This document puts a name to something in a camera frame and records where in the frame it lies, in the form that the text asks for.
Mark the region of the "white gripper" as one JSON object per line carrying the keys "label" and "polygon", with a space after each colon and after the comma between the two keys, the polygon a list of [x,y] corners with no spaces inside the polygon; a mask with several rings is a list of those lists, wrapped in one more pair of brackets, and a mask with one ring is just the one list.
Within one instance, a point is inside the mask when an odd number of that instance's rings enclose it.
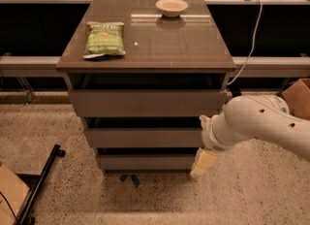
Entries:
{"label": "white gripper", "polygon": [[191,169],[191,177],[201,177],[206,171],[216,162],[218,156],[216,152],[223,152],[225,148],[219,141],[215,138],[212,125],[213,120],[206,116],[200,116],[201,121],[201,140],[204,148],[199,148],[195,157],[195,161]]}

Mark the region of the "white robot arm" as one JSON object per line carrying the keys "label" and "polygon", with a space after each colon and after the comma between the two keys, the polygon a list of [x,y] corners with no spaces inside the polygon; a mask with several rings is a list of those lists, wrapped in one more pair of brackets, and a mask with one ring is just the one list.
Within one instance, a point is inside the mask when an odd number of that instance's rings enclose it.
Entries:
{"label": "white robot arm", "polygon": [[274,95],[232,98],[220,114],[200,116],[202,147],[196,153],[191,177],[201,177],[218,152],[252,139],[279,145],[310,160],[310,121],[290,114],[287,103]]}

